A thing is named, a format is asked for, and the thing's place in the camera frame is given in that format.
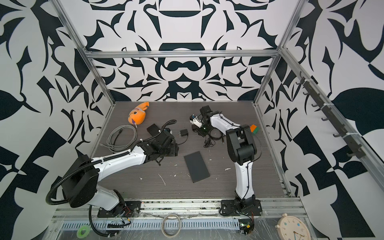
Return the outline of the black network switch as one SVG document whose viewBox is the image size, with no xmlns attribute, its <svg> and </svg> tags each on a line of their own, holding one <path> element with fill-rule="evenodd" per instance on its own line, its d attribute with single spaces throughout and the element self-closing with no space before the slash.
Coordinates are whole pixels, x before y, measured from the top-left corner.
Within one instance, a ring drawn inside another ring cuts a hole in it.
<svg viewBox="0 0 384 240">
<path fill-rule="evenodd" d="M 161 132 L 161 128 L 159 128 L 156 124 L 152 124 L 147 128 L 147 132 L 152 136 L 155 137 L 157 134 Z"/>
</svg>

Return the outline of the black power adapter with cable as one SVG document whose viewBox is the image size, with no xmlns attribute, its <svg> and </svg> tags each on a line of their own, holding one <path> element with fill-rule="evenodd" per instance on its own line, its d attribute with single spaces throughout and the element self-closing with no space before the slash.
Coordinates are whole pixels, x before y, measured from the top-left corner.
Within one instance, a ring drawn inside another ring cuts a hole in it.
<svg viewBox="0 0 384 240">
<path fill-rule="evenodd" d="M 180 130 L 179 135 L 181 137 L 186 137 L 186 139 L 182 143 L 178 143 L 178 145 L 182 145 L 182 144 L 184 144 L 188 140 L 189 132 L 188 132 L 187 129 L 183 129 L 183 130 Z"/>
</svg>

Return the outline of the black rectangular box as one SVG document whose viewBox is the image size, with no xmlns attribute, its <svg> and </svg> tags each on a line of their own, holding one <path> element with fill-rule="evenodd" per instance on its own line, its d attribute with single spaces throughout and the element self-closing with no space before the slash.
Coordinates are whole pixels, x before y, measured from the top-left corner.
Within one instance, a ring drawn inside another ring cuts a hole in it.
<svg viewBox="0 0 384 240">
<path fill-rule="evenodd" d="M 200 152 L 184 156 L 193 183 L 209 178 L 211 175 Z"/>
</svg>

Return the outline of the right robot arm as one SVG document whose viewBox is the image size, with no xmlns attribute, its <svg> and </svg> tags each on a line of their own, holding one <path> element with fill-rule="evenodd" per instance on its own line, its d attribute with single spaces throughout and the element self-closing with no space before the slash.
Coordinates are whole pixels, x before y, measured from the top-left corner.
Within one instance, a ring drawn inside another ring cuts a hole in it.
<svg viewBox="0 0 384 240">
<path fill-rule="evenodd" d="M 226 137 L 228 154 L 236 169 L 236 201 L 243 208 L 250 205 L 256 199 L 252 168 L 257 154 L 250 126 L 236 124 L 221 112 L 213 112 L 209 106 L 202 107 L 199 116 L 191 115 L 190 123 L 203 137 L 213 129 L 219 130 Z"/>
</svg>

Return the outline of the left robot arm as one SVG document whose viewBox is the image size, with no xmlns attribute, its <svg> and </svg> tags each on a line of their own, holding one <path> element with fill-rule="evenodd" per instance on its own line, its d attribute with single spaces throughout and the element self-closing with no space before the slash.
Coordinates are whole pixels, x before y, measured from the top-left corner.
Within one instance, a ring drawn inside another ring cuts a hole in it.
<svg viewBox="0 0 384 240">
<path fill-rule="evenodd" d="M 87 155 L 80 156 L 51 187 L 46 203 L 51 206 L 68 203 L 72 208 L 89 205 L 102 208 L 113 216 L 120 215 L 126 207 L 122 195 L 98 183 L 130 167 L 151 161 L 159 164 L 164 157 L 177 156 L 178 150 L 175 137 L 168 131 L 162 131 L 155 137 L 137 143 L 132 150 L 92 159 Z"/>
</svg>

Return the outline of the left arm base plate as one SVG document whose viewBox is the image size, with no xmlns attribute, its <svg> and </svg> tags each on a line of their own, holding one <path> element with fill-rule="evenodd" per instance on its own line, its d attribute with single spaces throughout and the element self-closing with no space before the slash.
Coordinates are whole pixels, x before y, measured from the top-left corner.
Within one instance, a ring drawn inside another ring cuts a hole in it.
<svg viewBox="0 0 384 240">
<path fill-rule="evenodd" d="M 135 214 L 139 214 L 141 210 L 141 201 L 125 201 L 124 204 L 118 204 L 112 210 L 107 211 L 103 208 L 99 208 L 98 218 L 113 218 L 113 217 L 125 217 L 130 218 Z"/>
</svg>

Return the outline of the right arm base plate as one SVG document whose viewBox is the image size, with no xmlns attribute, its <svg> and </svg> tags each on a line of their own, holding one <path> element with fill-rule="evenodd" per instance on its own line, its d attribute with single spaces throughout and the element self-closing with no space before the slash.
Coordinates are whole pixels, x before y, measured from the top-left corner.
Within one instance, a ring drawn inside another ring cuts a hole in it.
<svg viewBox="0 0 384 240">
<path fill-rule="evenodd" d="M 219 209 L 219 213 L 222 216 L 260 216 L 262 211 L 261 202 L 252 198 L 242 202 L 238 200 L 221 200 L 221 207 Z"/>
</svg>

